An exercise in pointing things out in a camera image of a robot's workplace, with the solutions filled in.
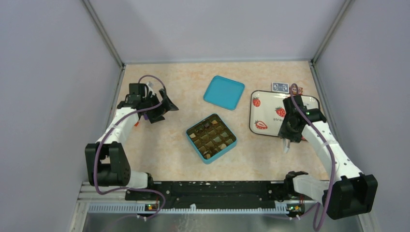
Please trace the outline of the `metal tongs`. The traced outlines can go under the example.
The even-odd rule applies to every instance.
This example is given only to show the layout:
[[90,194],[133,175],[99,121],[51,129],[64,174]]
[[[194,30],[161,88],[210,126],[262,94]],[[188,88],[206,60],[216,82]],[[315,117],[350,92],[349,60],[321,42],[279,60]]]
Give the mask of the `metal tongs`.
[[289,139],[282,139],[283,152],[286,154],[290,150],[291,141]]

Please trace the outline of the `teal chocolate box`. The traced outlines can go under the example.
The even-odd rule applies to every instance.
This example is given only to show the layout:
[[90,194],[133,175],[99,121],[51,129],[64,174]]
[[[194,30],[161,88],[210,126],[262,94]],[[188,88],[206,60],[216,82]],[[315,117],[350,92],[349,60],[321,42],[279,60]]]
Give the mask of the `teal chocolate box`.
[[237,137],[218,114],[188,128],[186,137],[204,164],[211,164],[237,144]]

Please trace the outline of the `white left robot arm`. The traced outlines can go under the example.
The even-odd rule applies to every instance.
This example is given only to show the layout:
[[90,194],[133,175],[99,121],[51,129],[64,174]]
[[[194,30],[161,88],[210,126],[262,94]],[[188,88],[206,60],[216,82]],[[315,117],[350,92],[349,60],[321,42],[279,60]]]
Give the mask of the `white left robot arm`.
[[88,181],[92,186],[136,189],[144,200],[151,199],[155,187],[149,174],[133,171],[124,145],[141,118],[155,123],[164,120],[166,108],[149,83],[129,84],[129,93],[117,106],[117,111],[105,133],[94,143],[86,145],[85,157]]

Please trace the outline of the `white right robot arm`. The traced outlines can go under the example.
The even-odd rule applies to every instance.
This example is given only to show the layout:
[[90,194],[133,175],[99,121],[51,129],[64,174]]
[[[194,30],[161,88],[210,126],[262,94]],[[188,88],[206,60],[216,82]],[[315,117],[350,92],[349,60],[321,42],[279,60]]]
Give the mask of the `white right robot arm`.
[[288,172],[283,181],[165,181],[165,209],[257,210],[271,213],[284,205],[288,218],[308,212],[304,200],[314,201],[331,219],[347,218],[372,210],[378,182],[354,165],[330,131],[318,108],[307,109],[300,95],[284,99],[286,116],[279,135],[291,142],[305,136],[329,174],[328,181],[304,171]]

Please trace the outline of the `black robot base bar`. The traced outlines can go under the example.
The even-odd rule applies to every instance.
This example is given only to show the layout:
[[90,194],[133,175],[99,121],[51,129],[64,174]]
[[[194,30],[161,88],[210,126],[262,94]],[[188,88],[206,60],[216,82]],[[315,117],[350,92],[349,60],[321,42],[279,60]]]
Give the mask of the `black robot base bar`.
[[308,203],[311,198],[286,191],[281,181],[162,181],[153,182],[153,192],[128,190],[125,200],[160,203],[164,209],[203,210],[273,209],[280,203]]

